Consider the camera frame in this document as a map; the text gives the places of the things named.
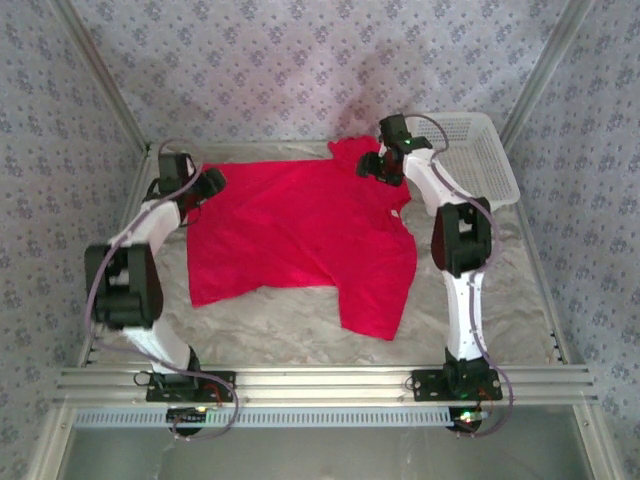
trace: vented strip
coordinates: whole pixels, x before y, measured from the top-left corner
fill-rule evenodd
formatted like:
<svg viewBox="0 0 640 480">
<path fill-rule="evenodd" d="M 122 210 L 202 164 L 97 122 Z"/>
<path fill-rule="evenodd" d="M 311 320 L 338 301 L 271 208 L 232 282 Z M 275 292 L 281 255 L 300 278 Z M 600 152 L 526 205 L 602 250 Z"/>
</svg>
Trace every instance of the vented strip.
<svg viewBox="0 0 640 480">
<path fill-rule="evenodd" d="M 76 415 L 74 427 L 167 427 L 165 414 L 166 410 L 161 408 L 82 409 Z M 230 416 L 230 409 L 212 410 L 204 425 L 222 427 Z M 447 407 L 253 408 L 238 415 L 234 428 L 435 427 L 452 424 Z"/>
</svg>

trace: aluminum rail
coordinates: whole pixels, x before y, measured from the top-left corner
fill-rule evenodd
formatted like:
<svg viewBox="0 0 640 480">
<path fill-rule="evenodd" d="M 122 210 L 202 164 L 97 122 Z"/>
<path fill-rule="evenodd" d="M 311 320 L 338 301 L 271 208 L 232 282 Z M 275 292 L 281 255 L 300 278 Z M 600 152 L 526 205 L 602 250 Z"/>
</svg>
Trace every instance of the aluminum rail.
<svg viewBox="0 0 640 480">
<path fill-rule="evenodd" d="M 61 372 L 53 401 L 73 407 L 148 406 L 146 388 L 133 375 L 147 364 L 69 368 Z M 411 371 L 424 366 L 356 367 L 213 367 L 237 372 L 236 392 L 247 407 L 393 407 L 458 406 L 474 402 L 415 402 L 405 386 Z M 505 367 L 516 405 L 580 405 L 597 400 L 585 365 Z M 506 405 L 507 398 L 494 402 Z M 201 403 L 154 403 L 196 406 Z"/>
</svg>

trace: patterned wallpaper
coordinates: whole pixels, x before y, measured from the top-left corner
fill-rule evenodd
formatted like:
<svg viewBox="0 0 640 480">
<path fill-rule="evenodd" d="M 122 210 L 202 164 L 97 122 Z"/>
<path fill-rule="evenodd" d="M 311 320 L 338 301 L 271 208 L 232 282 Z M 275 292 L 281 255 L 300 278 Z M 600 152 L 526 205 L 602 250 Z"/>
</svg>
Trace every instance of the patterned wallpaper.
<svg viewBox="0 0 640 480">
<path fill-rule="evenodd" d="M 510 156 L 567 339 L 640 478 L 640 5 L 598 3 Z"/>
<path fill-rule="evenodd" d="M 26 473 L 51 370 L 83 341 L 82 255 L 116 227 L 139 154 L 44 0 L 2 2 L 0 478 Z"/>
<path fill-rule="evenodd" d="M 564 3 L 74 0 L 153 141 L 327 139 L 409 110 L 500 129 Z"/>
</svg>

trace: black joint housing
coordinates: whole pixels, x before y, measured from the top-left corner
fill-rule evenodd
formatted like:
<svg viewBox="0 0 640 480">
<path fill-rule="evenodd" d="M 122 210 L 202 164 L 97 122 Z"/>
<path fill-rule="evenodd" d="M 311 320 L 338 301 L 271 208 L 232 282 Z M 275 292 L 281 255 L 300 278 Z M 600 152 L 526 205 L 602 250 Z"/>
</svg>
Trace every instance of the black joint housing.
<svg viewBox="0 0 640 480">
<path fill-rule="evenodd" d="M 356 174 L 373 175 L 377 180 L 399 187 L 404 180 L 402 164 L 405 155 L 420 148 L 433 148 L 424 137 L 412 137 L 404 115 L 391 115 L 380 121 L 380 141 L 387 148 L 381 157 L 378 152 L 364 154 L 358 162 Z"/>
<path fill-rule="evenodd" d="M 110 248 L 100 244 L 85 250 L 87 294 Z M 128 282 L 116 282 L 114 279 L 125 271 Z M 151 328 L 162 313 L 163 300 L 151 247 L 148 244 L 120 247 L 100 278 L 93 315 L 96 322 L 104 323 L 111 330 Z"/>
<path fill-rule="evenodd" d="M 490 210 L 486 198 L 476 202 Z M 461 222 L 468 228 L 461 230 Z M 431 256 L 440 270 L 460 278 L 464 272 L 482 267 L 491 255 L 491 224 L 470 203 L 447 203 L 438 208 L 431 238 Z"/>
<path fill-rule="evenodd" d="M 476 398 L 480 389 L 491 392 L 492 400 L 502 399 L 502 390 L 498 382 L 497 373 L 491 369 L 489 363 L 483 358 L 474 360 L 457 360 L 451 355 L 449 349 L 445 349 L 445 364 L 442 366 L 442 375 L 446 381 L 451 395 L 464 400 Z"/>
<path fill-rule="evenodd" d="M 157 197 L 162 198 L 184 187 L 191 180 L 189 165 L 193 165 L 188 153 L 163 153 L 158 158 L 160 176 L 154 181 L 150 189 L 158 187 Z M 180 210 L 180 220 L 184 220 L 187 213 L 203 201 L 220 193 L 226 186 L 224 175 L 217 168 L 209 168 L 202 172 L 195 183 L 175 199 Z"/>
<path fill-rule="evenodd" d="M 198 360 L 196 352 L 191 347 L 189 347 L 189 366 L 187 367 L 187 371 L 200 371 L 200 360 Z M 193 400 L 196 392 L 200 388 L 200 381 L 201 379 L 198 377 L 182 375 L 180 373 L 153 373 L 149 385 L 153 385 L 163 394 L 170 392 L 174 396 L 174 399 L 179 398 L 183 401 L 189 401 Z"/>
</svg>

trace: aluminum frame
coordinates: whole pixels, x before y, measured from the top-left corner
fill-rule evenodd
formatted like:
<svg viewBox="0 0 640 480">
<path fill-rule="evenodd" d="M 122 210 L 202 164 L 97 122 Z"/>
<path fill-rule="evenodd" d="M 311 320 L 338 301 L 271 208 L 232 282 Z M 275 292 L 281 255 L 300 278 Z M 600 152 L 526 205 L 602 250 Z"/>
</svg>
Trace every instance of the aluminum frame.
<svg viewBox="0 0 640 480">
<path fill-rule="evenodd" d="M 595 0 L 567 1 L 500 132 L 507 155 L 595 3 Z"/>
<path fill-rule="evenodd" d="M 49 0 L 53 12 L 66 30 L 69 40 L 84 60 L 105 103 L 120 122 L 125 135 L 140 151 L 146 148 L 146 139 L 135 117 L 120 93 L 113 76 L 98 52 L 98 48 L 82 17 L 70 0 Z"/>
<path fill-rule="evenodd" d="M 152 147 L 139 167 L 135 188 L 128 199 L 123 224 L 135 214 L 144 196 L 144 184 L 151 175 L 156 150 Z M 545 318 L 565 365 L 507 367 L 515 387 L 517 405 L 573 405 L 588 460 L 596 479 L 624 478 L 611 436 L 597 400 L 588 367 L 571 365 L 569 346 L 562 334 L 549 286 L 526 221 L 521 201 L 515 205 L 527 253 L 545 304 Z M 73 432 L 70 426 L 83 408 L 148 408 L 145 390 L 133 385 L 133 373 L 148 370 L 148 363 L 91 365 L 93 339 L 83 345 L 78 367 L 61 373 L 55 392 L 54 408 L 47 417 L 28 478 L 57 479 L 67 444 Z M 421 408 L 404 387 L 409 372 L 425 366 L 363 367 L 238 367 L 206 366 L 206 369 L 237 371 L 238 393 L 243 408 L 260 407 L 400 407 Z M 504 405 L 505 400 L 497 402 Z M 437 406 L 464 405 L 464 402 L 430 403 Z"/>
</svg>

